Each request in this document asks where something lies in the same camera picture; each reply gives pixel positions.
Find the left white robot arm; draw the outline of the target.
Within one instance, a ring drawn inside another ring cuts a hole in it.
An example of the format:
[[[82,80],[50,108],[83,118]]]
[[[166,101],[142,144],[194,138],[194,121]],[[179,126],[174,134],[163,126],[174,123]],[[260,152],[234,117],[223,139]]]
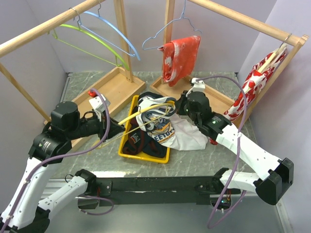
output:
[[[63,158],[71,156],[72,140],[96,134],[104,142],[125,130],[106,111],[89,113],[92,115],[89,118],[81,116],[72,101],[61,102],[52,111],[50,122],[33,140],[23,177],[0,215],[1,232],[43,233],[72,199],[96,192],[96,176],[81,169],[55,193],[45,199],[41,197]]]

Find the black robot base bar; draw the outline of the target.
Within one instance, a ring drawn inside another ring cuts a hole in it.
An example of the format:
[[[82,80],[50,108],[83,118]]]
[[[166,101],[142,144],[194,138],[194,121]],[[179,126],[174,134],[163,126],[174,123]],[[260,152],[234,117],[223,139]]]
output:
[[[88,178],[91,187],[78,199],[82,210],[129,204],[209,205],[224,185],[214,176]]]

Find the white graphic tank top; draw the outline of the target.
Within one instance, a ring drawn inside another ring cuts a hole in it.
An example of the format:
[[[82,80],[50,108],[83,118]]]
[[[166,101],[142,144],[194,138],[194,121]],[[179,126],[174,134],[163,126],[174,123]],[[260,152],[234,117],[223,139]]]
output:
[[[198,127],[182,119],[175,110],[170,109],[167,114],[164,107],[151,109],[136,116],[140,128],[161,145],[175,150],[204,150],[208,138]]]

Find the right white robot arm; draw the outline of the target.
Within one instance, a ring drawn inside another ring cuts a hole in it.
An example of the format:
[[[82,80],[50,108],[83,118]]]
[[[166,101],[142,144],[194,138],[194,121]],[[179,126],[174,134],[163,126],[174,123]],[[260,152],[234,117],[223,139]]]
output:
[[[276,205],[294,182],[294,163],[270,154],[238,131],[222,114],[212,111],[203,92],[184,91],[175,103],[176,112],[188,116],[199,131],[223,145],[248,164],[253,172],[221,169],[215,175],[213,188],[217,193],[240,189],[256,193],[264,202]]]

